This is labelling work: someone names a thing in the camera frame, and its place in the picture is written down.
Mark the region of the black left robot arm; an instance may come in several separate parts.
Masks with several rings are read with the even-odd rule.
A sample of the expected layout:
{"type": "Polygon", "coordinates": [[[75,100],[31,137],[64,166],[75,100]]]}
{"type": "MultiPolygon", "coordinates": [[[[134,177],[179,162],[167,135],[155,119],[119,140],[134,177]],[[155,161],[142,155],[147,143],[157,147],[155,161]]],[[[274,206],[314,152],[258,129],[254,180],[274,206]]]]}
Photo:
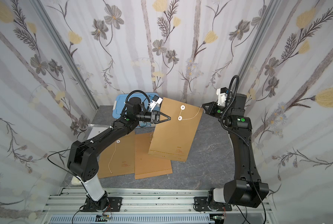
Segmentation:
{"type": "Polygon", "coordinates": [[[150,99],[143,91],[132,91],[126,97],[120,117],[108,129],[83,142],[75,141],[68,149],[65,170],[81,181],[87,192],[81,212],[104,212],[111,208],[108,194],[97,177],[97,158],[109,145],[131,133],[141,121],[159,124],[163,122],[162,116],[165,121],[170,121],[170,116],[154,109],[162,101],[161,97],[154,96],[150,99]]]}

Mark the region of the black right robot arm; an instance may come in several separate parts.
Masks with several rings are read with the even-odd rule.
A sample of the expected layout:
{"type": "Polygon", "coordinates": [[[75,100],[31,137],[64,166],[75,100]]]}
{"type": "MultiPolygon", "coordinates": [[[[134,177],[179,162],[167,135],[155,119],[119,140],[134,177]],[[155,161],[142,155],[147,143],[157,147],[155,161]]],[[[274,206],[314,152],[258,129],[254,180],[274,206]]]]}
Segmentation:
{"type": "Polygon", "coordinates": [[[234,152],[234,179],[223,188],[211,188],[206,206],[210,211],[226,211],[227,205],[257,208],[269,194],[256,167],[252,149],[252,124],[246,117],[246,95],[238,93],[240,78],[232,77],[228,88],[218,90],[218,101],[202,105],[204,113],[217,118],[228,132],[234,152]]]}

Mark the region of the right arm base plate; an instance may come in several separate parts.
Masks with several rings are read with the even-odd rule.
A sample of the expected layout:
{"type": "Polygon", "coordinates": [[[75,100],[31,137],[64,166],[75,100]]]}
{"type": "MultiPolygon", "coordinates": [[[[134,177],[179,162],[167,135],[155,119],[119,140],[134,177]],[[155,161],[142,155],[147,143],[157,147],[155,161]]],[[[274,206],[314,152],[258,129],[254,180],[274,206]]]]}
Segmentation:
{"type": "Polygon", "coordinates": [[[232,211],[231,205],[225,203],[214,202],[210,197],[194,197],[193,208],[197,212],[222,212],[232,211]]]}

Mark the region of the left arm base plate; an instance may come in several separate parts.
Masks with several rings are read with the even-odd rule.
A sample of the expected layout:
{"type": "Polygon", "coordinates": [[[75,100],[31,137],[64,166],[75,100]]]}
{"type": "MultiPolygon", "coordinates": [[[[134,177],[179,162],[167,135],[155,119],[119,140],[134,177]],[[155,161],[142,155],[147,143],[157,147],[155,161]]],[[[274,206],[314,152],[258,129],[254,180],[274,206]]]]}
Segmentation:
{"type": "Polygon", "coordinates": [[[93,201],[87,196],[81,210],[83,212],[119,212],[122,205],[122,199],[122,197],[103,197],[99,201],[93,201]]]}

